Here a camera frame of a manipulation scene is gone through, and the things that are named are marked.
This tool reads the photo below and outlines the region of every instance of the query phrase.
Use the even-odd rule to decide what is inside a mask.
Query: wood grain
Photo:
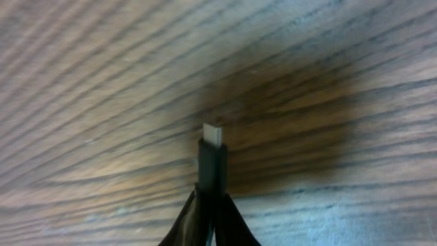
[[[0,1],[0,245],[157,245],[225,128],[262,245],[437,245],[437,1]]]

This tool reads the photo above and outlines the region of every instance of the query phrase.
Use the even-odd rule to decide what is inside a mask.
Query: dark wood stain
[[[0,2],[0,245],[157,245],[225,127],[262,245],[437,245],[434,0]]]

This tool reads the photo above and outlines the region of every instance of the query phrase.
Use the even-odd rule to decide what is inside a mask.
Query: metal connector tip
[[[203,123],[203,140],[218,148],[222,143],[222,131],[222,127],[215,127]]]

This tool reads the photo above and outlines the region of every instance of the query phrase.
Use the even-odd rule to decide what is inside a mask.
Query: wooden table
[[[262,245],[437,245],[437,1],[0,1],[0,245],[157,245],[224,126]]]

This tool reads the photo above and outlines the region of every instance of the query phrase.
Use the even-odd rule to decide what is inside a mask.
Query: wooden board
[[[262,245],[437,245],[437,1],[0,1],[0,245],[157,245],[224,126]]]

